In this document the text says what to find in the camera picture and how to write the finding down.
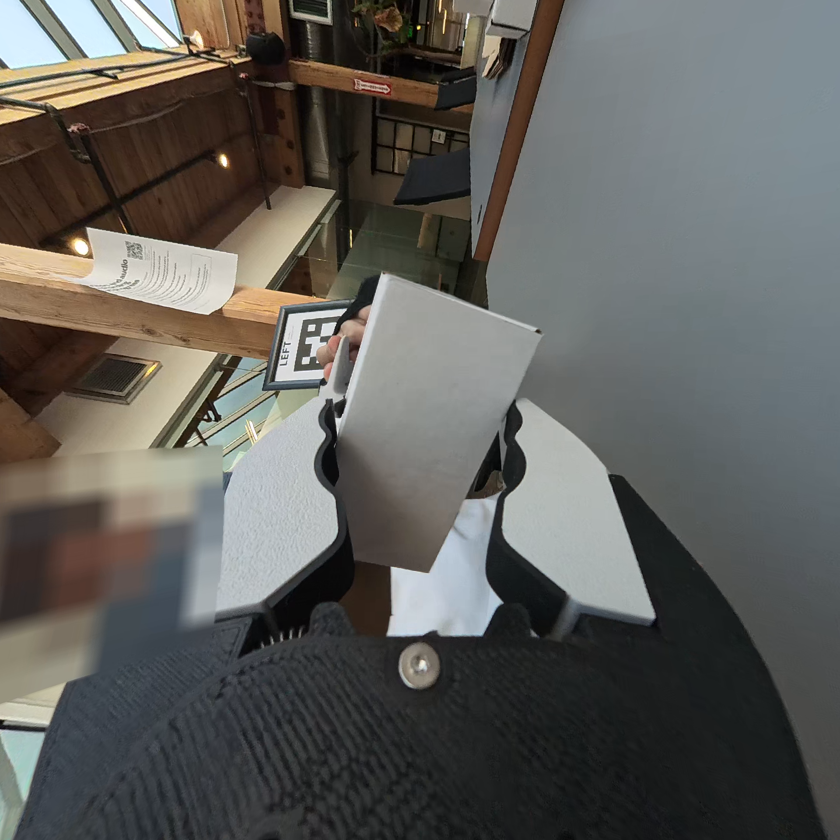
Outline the metal air duct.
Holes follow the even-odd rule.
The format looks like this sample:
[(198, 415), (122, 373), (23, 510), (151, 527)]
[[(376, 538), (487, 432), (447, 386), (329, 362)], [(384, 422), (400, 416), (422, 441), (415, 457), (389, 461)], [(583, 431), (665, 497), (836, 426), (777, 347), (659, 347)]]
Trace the metal air duct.
[[(333, 64), (332, 31), (333, 28), (328, 25), (291, 18), (294, 57), (319, 64)], [(307, 184), (336, 191), (339, 182), (331, 146), (333, 93), (321, 87), (298, 84), (297, 99)]]

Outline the wooden beam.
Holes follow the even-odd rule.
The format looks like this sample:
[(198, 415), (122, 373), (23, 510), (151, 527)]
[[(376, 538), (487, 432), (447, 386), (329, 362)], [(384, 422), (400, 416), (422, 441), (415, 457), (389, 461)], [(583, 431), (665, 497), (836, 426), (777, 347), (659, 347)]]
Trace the wooden beam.
[(266, 360), (283, 306), (313, 302), (237, 286), (210, 314), (165, 308), (85, 286), (89, 259), (1, 245), (1, 315), (53, 327)]

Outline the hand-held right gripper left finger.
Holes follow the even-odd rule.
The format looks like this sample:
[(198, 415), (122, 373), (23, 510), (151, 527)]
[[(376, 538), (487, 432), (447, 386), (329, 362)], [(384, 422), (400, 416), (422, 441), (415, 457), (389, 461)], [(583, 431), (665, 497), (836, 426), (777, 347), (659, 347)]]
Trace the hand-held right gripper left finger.
[(259, 616), (271, 634), (309, 625), (354, 582), (337, 489), (333, 401), (315, 398), (264, 435), (231, 472), (217, 620)]

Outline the white cardboard box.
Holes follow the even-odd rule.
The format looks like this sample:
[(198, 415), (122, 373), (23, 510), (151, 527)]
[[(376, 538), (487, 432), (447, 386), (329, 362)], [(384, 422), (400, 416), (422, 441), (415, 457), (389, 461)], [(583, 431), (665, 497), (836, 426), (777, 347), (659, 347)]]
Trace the white cardboard box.
[(357, 562), (431, 569), (541, 338), (532, 325), (381, 275), (336, 444)]

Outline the printed paper sheet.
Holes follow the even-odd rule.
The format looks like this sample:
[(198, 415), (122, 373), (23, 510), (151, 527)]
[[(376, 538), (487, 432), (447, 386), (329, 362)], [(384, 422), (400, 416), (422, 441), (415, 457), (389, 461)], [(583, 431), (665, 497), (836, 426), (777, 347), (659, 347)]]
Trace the printed paper sheet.
[(236, 254), (92, 227), (87, 239), (92, 269), (79, 282), (89, 288), (202, 315), (221, 309), (234, 294)]

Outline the metal vent grille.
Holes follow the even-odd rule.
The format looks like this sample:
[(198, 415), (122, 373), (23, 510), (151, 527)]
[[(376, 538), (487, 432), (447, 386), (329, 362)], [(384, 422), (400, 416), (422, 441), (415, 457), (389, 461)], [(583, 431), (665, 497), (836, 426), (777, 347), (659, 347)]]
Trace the metal vent grille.
[(69, 396), (128, 406), (161, 371), (162, 362), (104, 353), (67, 388)]

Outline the person's left hand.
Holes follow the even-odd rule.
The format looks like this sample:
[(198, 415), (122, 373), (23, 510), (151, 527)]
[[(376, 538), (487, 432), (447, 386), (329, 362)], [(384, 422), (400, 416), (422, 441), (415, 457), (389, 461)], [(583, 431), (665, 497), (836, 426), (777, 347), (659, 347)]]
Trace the person's left hand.
[(339, 320), (333, 336), (318, 349), (317, 359), (322, 366), (324, 381), (328, 382), (331, 377), (334, 362), (343, 339), (349, 341), (350, 360), (356, 360), (370, 313), (370, 304), (362, 308), (349, 308)]

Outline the hanging plant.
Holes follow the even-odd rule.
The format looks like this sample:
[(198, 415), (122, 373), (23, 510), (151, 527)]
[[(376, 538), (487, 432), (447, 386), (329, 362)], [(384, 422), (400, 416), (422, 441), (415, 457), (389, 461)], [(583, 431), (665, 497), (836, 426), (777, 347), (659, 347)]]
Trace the hanging plant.
[(350, 2), (353, 26), (362, 34), (365, 54), (387, 56), (410, 46), (413, 36), (411, 12), (410, 2)]

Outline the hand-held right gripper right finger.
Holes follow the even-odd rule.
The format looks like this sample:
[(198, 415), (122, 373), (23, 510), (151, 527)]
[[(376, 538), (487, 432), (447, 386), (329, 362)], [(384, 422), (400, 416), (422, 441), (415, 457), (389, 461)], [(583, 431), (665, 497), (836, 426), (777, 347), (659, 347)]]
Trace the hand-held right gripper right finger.
[(570, 430), (526, 398), (503, 428), (501, 492), (486, 577), (522, 606), (535, 637), (559, 641), (583, 617), (651, 627), (655, 608), (609, 473)]

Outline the dark panel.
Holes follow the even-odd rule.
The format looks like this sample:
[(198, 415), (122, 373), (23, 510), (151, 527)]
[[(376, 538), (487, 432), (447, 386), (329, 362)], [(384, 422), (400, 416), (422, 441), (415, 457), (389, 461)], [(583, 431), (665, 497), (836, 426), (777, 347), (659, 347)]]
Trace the dark panel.
[(451, 70), (441, 76), (437, 84), (435, 111), (454, 110), (471, 106), (476, 101), (476, 67)]
[(412, 159), (393, 199), (395, 206), (418, 206), (471, 195), (470, 149)]

